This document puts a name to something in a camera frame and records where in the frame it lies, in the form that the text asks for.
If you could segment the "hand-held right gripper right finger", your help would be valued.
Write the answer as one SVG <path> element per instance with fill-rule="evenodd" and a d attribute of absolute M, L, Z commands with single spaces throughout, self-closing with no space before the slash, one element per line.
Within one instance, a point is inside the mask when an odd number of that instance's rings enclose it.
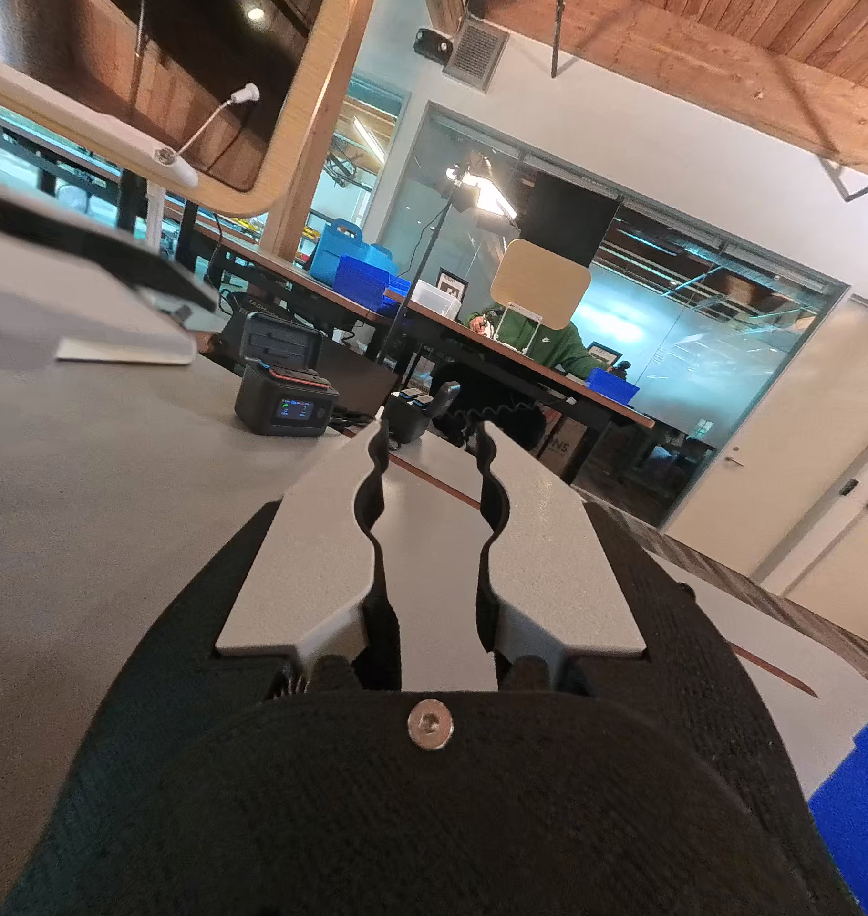
<path fill-rule="evenodd" d="M 640 632 L 582 499 L 492 421 L 476 433 L 481 551 L 476 628 L 498 681 L 523 658 L 559 686 L 578 658 L 633 661 Z"/>

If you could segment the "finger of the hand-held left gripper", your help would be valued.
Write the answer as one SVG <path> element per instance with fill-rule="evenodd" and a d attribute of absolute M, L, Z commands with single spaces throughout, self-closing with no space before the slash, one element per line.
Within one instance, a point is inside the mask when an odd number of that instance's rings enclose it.
<path fill-rule="evenodd" d="M 0 358 L 193 358 L 215 291 L 144 242 L 0 184 Z"/>

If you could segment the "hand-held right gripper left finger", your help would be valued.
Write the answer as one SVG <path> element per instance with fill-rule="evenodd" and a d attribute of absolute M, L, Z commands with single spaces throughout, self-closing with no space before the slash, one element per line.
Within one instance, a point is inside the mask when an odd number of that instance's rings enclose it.
<path fill-rule="evenodd" d="M 372 528 L 382 516 L 386 423 L 371 420 L 281 498 L 226 619 L 222 657 L 287 658 L 309 678 L 341 656 L 363 686 L 402 686 L 399 624 Z"/>

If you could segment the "blue plastic bin with tag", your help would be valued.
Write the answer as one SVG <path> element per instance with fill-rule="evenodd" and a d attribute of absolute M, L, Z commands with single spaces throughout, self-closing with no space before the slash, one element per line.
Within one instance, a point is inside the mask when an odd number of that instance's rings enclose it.
<path fill-rule="evenodd" d="M 840 875 L 868 914 L 868 724 L 808 804 Z"/>

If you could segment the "cardboard box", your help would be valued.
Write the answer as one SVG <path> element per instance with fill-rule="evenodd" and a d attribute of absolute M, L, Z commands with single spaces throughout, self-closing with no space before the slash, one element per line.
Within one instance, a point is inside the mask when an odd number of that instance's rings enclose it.
<path fill-rule="evenodd" d="M 547 417 L 545 435 L 532 451 L 533 456 L 552 474 L 560 477 L 568 469 L 589 428 L 561 414 Z"/>

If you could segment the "black battery charger case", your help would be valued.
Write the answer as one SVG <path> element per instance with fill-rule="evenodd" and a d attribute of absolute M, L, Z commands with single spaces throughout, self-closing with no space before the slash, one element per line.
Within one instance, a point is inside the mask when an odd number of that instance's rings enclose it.
<path fill-rule="evenodd" d="M 316 438 L 330 424 L 340 394 L 317 371 L 321 333 L 298 323 L 251 312 L 239 348 L 244 374 L 234 410 L 252 432 Z"/>
<path fill-rule="evenodd" d="M 421 438 L 435 419 L 444 417 L 460 395 L 462 386 L 449 382 L 438 393 L 430 395 L 417 387 L 407 387 L 391 393 L 382 407 L 389 436 L 398 445 Z"/>

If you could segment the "long wooden-edged desk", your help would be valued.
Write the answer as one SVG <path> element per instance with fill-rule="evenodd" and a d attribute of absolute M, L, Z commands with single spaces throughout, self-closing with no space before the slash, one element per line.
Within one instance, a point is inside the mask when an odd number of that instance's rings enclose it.
<path fill-rule="evenodd" d="M 215 217 L 192 204 L 186 205 L 179 220 L 177 260 L 193 266 L 195 258 L 208 259 L 206 276 L 215 285 L 227 277 L 247 283 L 257 310 L 290 321 L 302 319 L 328 335 L 351 332 L 362 324 L 372 332 L 364 355 L 371 360 L 391 357 L 394 372 L 402 381 L 409 378 L 411 358 L 429 350 L 435 357 L 467 365 L 576 420 L 586 431 L 564 467 L 562 479 L 566 483 L 574 480 L 610 422 L 622 420 L 644 431 L 655 425 L 633 408 L 414 302 L 408 304 L 406 316 L 393 323 L 314 281 L 291 262 L 248 246 L 232 227 L 223 228 Z"/>

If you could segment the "white mirror stand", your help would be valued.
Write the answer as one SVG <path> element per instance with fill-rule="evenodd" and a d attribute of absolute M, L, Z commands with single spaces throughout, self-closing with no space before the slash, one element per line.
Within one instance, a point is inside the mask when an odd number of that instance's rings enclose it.
<path fill-rule="evenodd" d="M 67 135 L 76 143 L 102 154 L 122 159 L 142 176 L 150 178 L 155 191 L 155 228 L 162 222 L 163 199 L 167 189 L 198 188 L 200 172 L 179 151 L 167 143 L 130 126 L 124 120 L 97 112 L 51 86 L 0 62 L 0 103 L 22 104 L 28 116 L 49 122 L 51 129 Z M 145 242 L 159 254 L 158 238 Z M 189 365 L 194 358 L 64 358 L 79 361 L 123 362 L 162 365 Z M 0 358 L 1 369 L 33 370 L 63 358 Z"/>

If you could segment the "light blue tote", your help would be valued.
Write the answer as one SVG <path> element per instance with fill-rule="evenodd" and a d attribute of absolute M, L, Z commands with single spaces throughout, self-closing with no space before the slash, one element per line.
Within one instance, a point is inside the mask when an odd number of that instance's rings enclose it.
<path fill-rule="evenodd" d="M 352 258 L 363 263 L 367 250 L 360 226 L 344 219 L 335 219 L 323 229 L 308 272 L 314 281 L 332 288 L 341 258 Z"/>

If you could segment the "clear plastic box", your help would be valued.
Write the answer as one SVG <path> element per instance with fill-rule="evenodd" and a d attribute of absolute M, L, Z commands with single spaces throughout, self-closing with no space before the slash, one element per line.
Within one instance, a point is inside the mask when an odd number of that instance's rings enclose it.
<path fill-rule="evenodd" d="M 409 300 L 412 304 L 428 309 L 448 321 L 453 321 L 459 314 L 462 306 L 460 300 L 449 291 L 418 280 L 411 292 Z"/>

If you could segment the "black square panel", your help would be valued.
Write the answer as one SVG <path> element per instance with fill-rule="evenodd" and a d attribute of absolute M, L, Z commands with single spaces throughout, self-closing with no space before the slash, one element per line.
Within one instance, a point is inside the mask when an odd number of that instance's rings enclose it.
<path fill-rule="evenodd" d="M 589 268 L 621 200 L 539 172 L 518 218 L 519 238 Z"/>

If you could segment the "studio light on stand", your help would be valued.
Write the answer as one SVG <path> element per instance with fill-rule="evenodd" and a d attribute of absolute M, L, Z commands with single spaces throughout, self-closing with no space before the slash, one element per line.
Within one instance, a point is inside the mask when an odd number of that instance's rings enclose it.
<path fill-rule="evenodd" d="M 394 338 L 400 333 L 405 312 L 421 280 L 428 259 L 436 246 L 447 217 L 452 210 L 465 212 L 472 210 L 477 223 L 486 227 L 494 225 L 497 232 L 517 229 L 517 210 L 499 190 L 489 175 L 480 174 L 488 161 L 483 156 L 469 155 L 463 164 L 455 163 L 439 178 L 437 189 L 443 204 L 417 235 L 417 243 L 408 258 L 406 269 L 400 274 L 409 275 L 410 283 L 407 292 L 402 295 L 395 316 L 391 320 L 386 336 L 382 339 L 376 356 L 376 362 L 384 364 L 387 351 Z"/>

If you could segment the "plain wooden post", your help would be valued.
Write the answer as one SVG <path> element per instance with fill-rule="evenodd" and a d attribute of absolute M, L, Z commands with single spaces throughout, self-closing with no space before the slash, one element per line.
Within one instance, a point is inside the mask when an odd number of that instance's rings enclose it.
<path fill-rule="evenodd" d="M 372 11 L 372 1 L 345 2 L 339 23 L 344 32 L 335 62 L 324 78 L 310 116 L 289 188 L 269 209 L 261 237 L 261 252 L 293 262 L 307 223 L 314 192 L 331 150 L 337 120 L 347 94 L 358 52 Z"/>

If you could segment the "wall vent grille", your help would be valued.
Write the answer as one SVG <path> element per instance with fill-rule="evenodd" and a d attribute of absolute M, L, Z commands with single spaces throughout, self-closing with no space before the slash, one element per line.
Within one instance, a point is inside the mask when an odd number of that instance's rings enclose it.
<path fill-rule="evenodd" d="M 509 32 L 476 17 L 465 17 L 453 40 L 446 77 L 486 93 L 509 40 Z"/>

